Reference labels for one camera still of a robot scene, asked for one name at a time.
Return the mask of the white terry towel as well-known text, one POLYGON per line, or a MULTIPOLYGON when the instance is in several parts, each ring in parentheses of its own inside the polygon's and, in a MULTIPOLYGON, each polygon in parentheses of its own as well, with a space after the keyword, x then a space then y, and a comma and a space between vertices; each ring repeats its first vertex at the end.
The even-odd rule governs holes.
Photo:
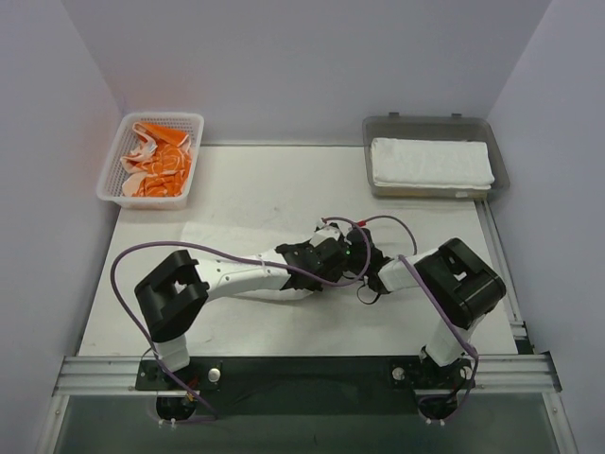
POLYGON ((487 190, 495 182, 484 142, 379 137, 370 157, 377 186, 487 190))

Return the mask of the white towels pile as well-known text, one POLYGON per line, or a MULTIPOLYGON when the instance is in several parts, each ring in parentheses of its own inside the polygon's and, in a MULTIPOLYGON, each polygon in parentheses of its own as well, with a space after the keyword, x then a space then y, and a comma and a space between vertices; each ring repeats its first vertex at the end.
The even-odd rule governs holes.
MULTIPOLYGON (((181 230, 180 241, 200 244, 236 256, 251 256, 272 250, 281 244, 301 243, 308 240, 316 229, 315 224, 305 225, 305 230, 270 230, 245 227, 227 227, 198 222, 187 222, 181 230)), ((234 295, 235 300, 266 302, 310 302, 318 296, 310 290, 287 289, 283 291, 259 289, 234 295)))

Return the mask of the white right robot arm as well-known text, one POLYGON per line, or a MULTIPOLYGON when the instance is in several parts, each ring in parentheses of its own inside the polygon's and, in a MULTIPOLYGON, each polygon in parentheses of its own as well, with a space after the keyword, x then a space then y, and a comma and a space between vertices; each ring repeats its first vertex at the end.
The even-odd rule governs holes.
POLYGON ((349 272, 365 270, 364 282, 379 295, 421 288, 441 320, 425 354, 439 367, 473 355, 470 339, 480 322, 506 296, 503 279, 462 239, 401 260, 374 246, 369 230, 351 231, 349 272))

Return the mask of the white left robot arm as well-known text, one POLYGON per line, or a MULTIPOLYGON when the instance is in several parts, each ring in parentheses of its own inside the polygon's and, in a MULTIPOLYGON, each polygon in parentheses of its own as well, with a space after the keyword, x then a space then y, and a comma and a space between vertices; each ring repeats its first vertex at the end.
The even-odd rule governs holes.
POLYGON ((235 295, 301 299, 322 290, 314 276, 338 282, 348 258, 348 245, 336 225, 317 230, 305 242, 248 256, 244 263, 197 260, 178 250, 137 284, 134 294, 159 359, 176 373, 190 363, 185 333, 204 304, 235 295))

